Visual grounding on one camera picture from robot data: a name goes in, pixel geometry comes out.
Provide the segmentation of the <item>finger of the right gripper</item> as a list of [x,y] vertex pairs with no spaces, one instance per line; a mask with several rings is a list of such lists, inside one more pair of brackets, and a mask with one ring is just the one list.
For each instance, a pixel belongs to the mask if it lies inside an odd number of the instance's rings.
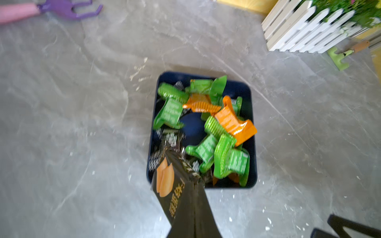
[[334,214],[330,214],[327,223],[336,232],[336,236],[318,228],[314,228],[310,235],[310,238],[351,238],[351,236],[344,230],[345,228],[366,235],[370,238],[381,237],[381,230],[379,229],[356,223],[351,220],[336,216]]

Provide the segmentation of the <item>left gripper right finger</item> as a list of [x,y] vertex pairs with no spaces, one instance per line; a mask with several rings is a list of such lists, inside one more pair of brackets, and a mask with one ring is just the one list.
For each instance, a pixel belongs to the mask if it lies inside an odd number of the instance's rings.
[[202,183],[195,186],[195,238],[221,238]]

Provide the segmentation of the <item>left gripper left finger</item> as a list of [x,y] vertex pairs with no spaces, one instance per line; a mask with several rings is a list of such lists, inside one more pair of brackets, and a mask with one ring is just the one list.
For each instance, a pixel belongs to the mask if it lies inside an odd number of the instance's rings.
[[184,191],[172,223],[168,238],[195,238],[195,209],[193,193]]

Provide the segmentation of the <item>black cookie packet with picture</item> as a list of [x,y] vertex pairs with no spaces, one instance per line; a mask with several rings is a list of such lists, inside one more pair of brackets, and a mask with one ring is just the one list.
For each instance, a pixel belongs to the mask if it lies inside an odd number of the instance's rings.
[[164,142],[152,157],[149,162],[149,171],[153,173],[151,188],[169,223],[173,224],[189,184],[202,179],[168,142]]

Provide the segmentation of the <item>dark blue storage box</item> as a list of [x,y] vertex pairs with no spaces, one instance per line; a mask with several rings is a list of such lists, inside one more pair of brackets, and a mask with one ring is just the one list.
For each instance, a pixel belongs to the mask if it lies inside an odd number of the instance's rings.
[[[192,79],[213,79],[213,77],[183,72],[166,71],[158,77],[156,89],[154,90],[154,92],[157,93],[157,89],[161,83],[168,83],[174,85],[175,83],[180,81],[183,84],[183,86],[188,87],[190,85],[190,80]],[[242,116],[246,120],[249,119],[252,122],[254,122],[252,92],[248,84],[228,79],[223,92],[223,96],[226,95],[230,96],[232,99],[236,99],[239,96],[242,97],[243,106],[240,112],[240,116]],[[206,132],[204,131],[205,122],[201,120],[200,113],[190,113],[181,117],[180,121],[185,124],[185,127],[182,129],[183,133],[186,136],[185,139],[182,140],[184,146],[197,145],[206,137]],[[150,158],[152,153],[159,149],[160,144],[161,140],[159,139],[159,137],[155,134],[154,131],[151,131],[148,149],[148,159]],[[246,142],[244,142],[243,148],[246,149],[250,154],[250,171],[248,182],[245,186],[245,188],[249,189],[254,187],[258,180],[255,137],[253,136]],[[242,188],[229,178],[224,178],[218,181],[216,185],[213,185],[212,182],[207,183],[205,187],[223,189]]]

